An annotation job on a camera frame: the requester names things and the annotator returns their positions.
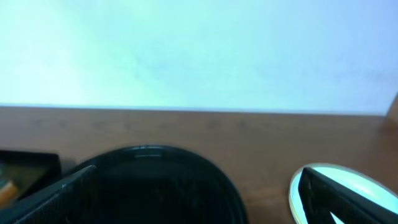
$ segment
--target black tray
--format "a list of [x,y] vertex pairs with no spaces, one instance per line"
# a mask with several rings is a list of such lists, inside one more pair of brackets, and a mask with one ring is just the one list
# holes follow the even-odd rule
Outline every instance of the black tray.
[[61,176],[56,154],[0,150],[1,176],[11,179],[19,189],[18,200],[48,186]]
[[99,177],[94,223],[248,223],[227,176],[183,149],[125,147],[90,159],[70,173],[88,165],[97,167]]

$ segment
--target black lid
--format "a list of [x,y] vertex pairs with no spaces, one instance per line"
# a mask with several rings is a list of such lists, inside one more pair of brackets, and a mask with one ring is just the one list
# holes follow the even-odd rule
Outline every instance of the black lid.
[[227,176],[208,160],[170,146],[134,146],[92,158],[98,169],[95,223],[247,224]]

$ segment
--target white plate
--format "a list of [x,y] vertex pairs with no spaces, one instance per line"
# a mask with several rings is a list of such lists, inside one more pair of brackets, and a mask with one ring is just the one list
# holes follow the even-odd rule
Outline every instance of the white plate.
[[[372,178],[347,167],[332,164],[309,164],[305,167],[314,168],[316,171],[331,178],[339,184],[344,185],[357,194],[360,194],[370,201],[398,214],[398,196]],[[299,195],[299,182],[302,170],[303,167],[293,175],[290,183],[289,204],[296,223],[307,224],[307,219],[305,218],[303,205]],[[334,215],[333,218],[337,224],[343,223]]]

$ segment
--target brown wooden surface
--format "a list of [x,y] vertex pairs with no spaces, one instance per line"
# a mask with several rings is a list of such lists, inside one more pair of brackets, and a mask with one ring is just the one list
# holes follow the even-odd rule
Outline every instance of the brown wooden surface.
[[394,101],[392,102],[387,117],[398,123],[398,95],[395,97]]
[[80,162],[135,144],[197,152],[234,182],[251,223],[293,223],[287,193],[311,162],[364,172],[398,192],[398,127],[378,116],[0,108],[0,147]]

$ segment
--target black object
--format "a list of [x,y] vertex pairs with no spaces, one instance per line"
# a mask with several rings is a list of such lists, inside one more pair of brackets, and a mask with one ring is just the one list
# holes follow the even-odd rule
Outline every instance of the black object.
[[71,170],[98,170],[94,223],[247,224],[237,190],[215,165],[183,149],[134,146]]
[[57,154],[0,150],[0,171],[17,185],[20,200],[59,179],[61,163]]
[[315,169],[303,169],[298,192],[309,224],[398,223],[398,215],[360,196]]
[[0,210],[0,224],[92,223],[96,205],[95,166],[89,166]]

